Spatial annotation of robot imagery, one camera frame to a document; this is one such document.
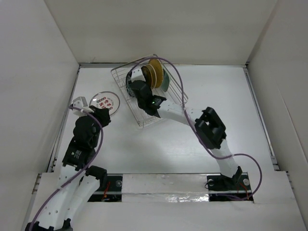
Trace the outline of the white plate with red characters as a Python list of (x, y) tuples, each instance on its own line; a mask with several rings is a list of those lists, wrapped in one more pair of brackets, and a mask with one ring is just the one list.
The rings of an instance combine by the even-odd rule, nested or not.
[(99, 109), (108, 109), (109, 115), (112, 116), (120, 107), (120, 98), (114, 92), (102, 91), (92, 97), (90, 106), (95, 106)]

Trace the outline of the light green rectangular tray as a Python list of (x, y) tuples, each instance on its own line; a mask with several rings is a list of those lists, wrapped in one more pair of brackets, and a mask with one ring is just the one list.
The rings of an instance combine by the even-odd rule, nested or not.
[(163, 70), (163, 82), (162, 82), (160, 88), (163, 92), (167, 92), (169, 85), (170, 85), (170, 77), (169, 77), (167, 71), (164, 69)]

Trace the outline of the yellow brown patterned plate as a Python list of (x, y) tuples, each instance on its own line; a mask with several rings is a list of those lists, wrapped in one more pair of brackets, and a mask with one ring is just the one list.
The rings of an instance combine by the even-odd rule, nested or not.
[(143, 73), (143, 76), (145, 78), (145, 82), (148, 86), (151, 86), (152, 85), (152, 75), (151, 75), (151, 72), (150, 70), (148, 69), (148, 67), (146, 66), (143, 66), (141, 68), (142, 70), (142, 73)]

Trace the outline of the cream plate with brown flowers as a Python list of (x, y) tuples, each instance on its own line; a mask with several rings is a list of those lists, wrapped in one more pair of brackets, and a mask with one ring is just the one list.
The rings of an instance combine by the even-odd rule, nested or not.
[(152, 80), (151, 89), (154, 89), (156, 86), (156, 71), (151, 64), (148, 64), (148, 69), (150, 70), (151, 73), (151, 80)]

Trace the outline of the blue green patterned plate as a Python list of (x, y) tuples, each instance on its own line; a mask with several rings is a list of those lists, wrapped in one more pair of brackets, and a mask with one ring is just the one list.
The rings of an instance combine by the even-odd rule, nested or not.
[(132, 90), (131, 87), (130, 87), (130, 84), (132, 83), (132, 82), (131, 82), (131, 77), (132, 77), (132, 71), (129, 71), (129, 72), (127, 73), (127, 75), (126, 75), (126, 80), (125, 80), (125, 83), (126, 83), (126, 91), (127, 91), (128, 95), (129, 95), (130, 97), (134, 98), (134, 97), (135, 97), (134, 92), (133, 92), (133, 90)]

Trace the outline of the bamboo pattern round plate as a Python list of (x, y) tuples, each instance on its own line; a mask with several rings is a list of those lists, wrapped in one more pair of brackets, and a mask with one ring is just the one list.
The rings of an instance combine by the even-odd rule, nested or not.
[(155, 84), (152, 88), (159, 88), (162, 85), (164, 78), (163, 67), (158, 59), (150, 59), (149, 64), (153, 67), (155, 71), (155, 81), (153, 82)]

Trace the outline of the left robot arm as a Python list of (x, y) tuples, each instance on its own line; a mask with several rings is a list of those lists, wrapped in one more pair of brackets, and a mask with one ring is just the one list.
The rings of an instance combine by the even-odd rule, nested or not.
[(109, 110), (94, 106), (70, 109), (81, 115), (62, 160), (57, 188), (27, 224), (27, 231), (73, 230), (74, 220), (93, 193), (107, 186), (106, 169), (92, 162), (103, 143), (103, 127), (111, 122)]

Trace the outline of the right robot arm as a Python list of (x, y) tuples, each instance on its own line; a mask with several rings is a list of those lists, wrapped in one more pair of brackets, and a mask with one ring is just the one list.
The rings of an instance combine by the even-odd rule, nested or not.
[(164, 97), (154, 95), (142, 80), (129, 81), (128, 88), (136, 97), (138, 107), (148, 115), (174, 120), (192, 128), (199, 142), (218, 163), (220, 176), (210, 184), (213, 190), (230, 191), (239, 185), (242, 169), (228, 148), (226, 127), (213, 108), (185, 109)]

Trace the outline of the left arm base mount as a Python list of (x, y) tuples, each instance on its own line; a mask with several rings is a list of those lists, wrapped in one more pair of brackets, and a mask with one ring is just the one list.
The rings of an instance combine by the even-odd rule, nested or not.
[(123, 175), (108, 174), (106, 183), (89, 198), (88, 202), (121, 202)]

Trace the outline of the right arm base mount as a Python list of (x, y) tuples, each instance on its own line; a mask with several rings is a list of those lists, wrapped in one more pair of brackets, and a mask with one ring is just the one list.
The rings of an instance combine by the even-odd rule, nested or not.
[(239, 198), (253, 201), (252, 189), (247, 173), (243, 173), (235, 184), (222, 175), (207, 175), (205, 188), (208, 189), (210, 202), (236, 201)]

